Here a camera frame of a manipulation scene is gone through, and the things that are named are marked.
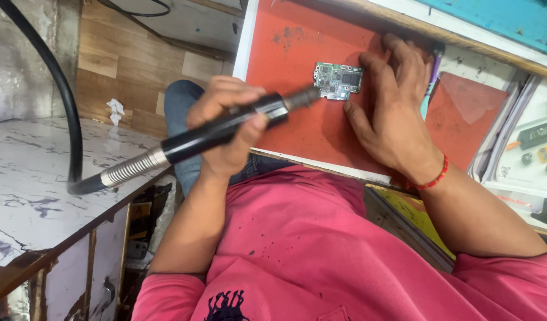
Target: qr code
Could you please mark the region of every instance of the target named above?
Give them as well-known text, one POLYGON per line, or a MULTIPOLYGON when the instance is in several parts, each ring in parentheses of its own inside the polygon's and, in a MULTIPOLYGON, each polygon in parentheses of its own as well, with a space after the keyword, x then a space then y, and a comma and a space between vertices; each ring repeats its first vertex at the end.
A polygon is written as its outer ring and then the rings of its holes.
POLYGON ((500 176, 502 178, 506 178, 507 175, 509 175, 509 171, 511 170, 511 167, 507 167, 507 166, 501 166, 501 170, 500 170, 500 176))

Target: circuit board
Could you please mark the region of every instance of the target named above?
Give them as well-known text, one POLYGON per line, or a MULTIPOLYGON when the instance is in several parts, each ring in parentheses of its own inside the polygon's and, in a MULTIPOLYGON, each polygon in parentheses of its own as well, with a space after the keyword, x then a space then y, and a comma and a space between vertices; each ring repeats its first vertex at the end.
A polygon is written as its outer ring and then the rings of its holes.
POLYGON ((351 92, 361 90, 364 68, 317 62, 313 72, 314 85, 321 89, 320 97, 349 100, 351 92))

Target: black box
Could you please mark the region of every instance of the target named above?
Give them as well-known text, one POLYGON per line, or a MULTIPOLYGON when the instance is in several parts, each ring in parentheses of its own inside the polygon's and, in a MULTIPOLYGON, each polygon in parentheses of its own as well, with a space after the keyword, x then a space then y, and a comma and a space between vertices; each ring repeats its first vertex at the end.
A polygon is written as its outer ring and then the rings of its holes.
POLYGON ((547 123, 522 130, 517 140, 521 150, 547 143, 547 123))

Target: fingernail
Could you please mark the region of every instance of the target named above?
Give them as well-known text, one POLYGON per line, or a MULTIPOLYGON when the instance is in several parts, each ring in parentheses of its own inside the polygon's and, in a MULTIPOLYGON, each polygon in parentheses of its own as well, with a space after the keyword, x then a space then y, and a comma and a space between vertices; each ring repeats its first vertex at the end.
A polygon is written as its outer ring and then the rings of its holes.
POLYGON ((250 124, 257 130, 263 130, 268 125, 268 117, 264 114, 257 114, 252 117, 250 124))

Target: rotary tool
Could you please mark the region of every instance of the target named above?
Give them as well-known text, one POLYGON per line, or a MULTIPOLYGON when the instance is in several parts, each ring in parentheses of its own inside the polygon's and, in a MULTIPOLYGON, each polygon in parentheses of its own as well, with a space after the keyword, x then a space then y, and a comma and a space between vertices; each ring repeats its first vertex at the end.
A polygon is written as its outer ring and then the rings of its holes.
POLYGON ((108 187, 118 186, 127 180, 160 166, 169 166, 184 161, 201 152, 230 142, 240 125, 255 113, 268 116, 268 128, 287 120, 289 113, 319 99, 320 90, 309 87, 287 97, 278 93, 266 95, 249 106, 237 108, 233 114, 205 123, 199 128, 162 141, 161 145, 120 164, 103 170, 101 173, 84 179, 70 193, 79 195, 92 193, 108 187))

